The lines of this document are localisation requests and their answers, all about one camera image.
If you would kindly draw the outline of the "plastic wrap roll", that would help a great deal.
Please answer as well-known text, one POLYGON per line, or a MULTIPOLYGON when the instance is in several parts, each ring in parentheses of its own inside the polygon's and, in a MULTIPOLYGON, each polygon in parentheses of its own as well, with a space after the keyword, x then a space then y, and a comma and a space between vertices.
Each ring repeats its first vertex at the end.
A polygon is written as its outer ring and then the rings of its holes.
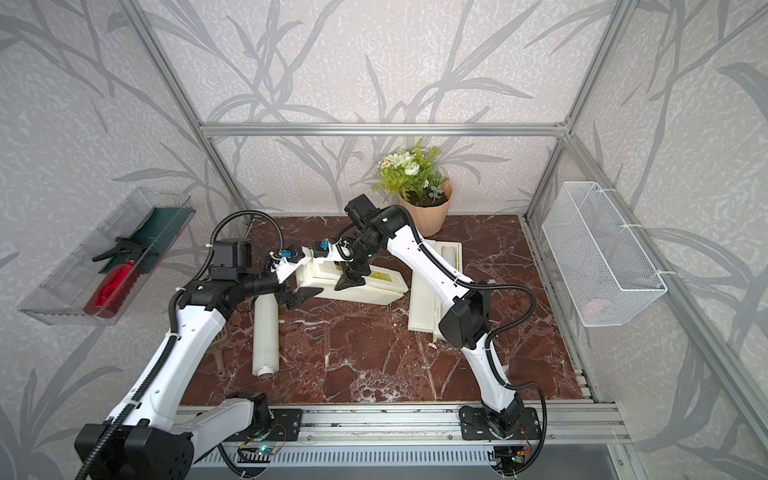
POLYGON ((279 371, 279 308, 273 294, 254 299, 252 374, 271 378, 279 371))
POLYGON ((440 242, 439 253, 451 266, 454 275, 462 270, 462 246, 458 242, 440 242))

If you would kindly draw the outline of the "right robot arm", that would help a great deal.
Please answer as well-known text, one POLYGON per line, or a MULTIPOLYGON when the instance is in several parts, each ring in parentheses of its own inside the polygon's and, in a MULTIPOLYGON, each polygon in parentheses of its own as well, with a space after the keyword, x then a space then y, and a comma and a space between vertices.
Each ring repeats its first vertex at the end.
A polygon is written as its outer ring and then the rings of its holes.
POLYGON ((495 350, 495 337, 512 326, 491 328, 491 292, 525 293, 529 297, 529 308, 524 319, 530 318, 537 308, 535 293, 521 285, 472 281, 436 253, 418 231, 408 210, 400 205, 380 209, 367 196, 360 195, 351 200, 344 211, 359 236, 342 238, 328 246, 329 257, 339 262, 342 269, 335 289, 342 291, 363 285, 364 278, 370 274, 370 260, 382 250, 407 265, 447 309, 439 330, 466 358, 479 385, 490 430, 500 439, 510 437, 516 431, 524 403, 518 393, 520 388, 504 376, 495 350))

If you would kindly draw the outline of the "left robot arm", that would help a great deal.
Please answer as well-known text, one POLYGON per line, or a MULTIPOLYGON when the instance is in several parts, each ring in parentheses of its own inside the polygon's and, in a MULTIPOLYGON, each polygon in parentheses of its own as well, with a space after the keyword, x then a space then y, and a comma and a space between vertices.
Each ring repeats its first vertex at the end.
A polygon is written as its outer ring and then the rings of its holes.
POLYGON ((213 230, 200 270, 168 304, 169 329, 127 396, 100 424, 85 425, 75 440, 82 460, 79 479, 183 479, 192 465, 230 436, 260 437, 274 420, 265 395, 240 394, 194 420, 176 425, 175 415, 194 372, 243 301, 269 296, 295 307, 318 294, 292 290, 289 278, 312 258, 306 247, 278 241, 259 270, 251 268, 247 240, 222 240, 235 212, 213 230))

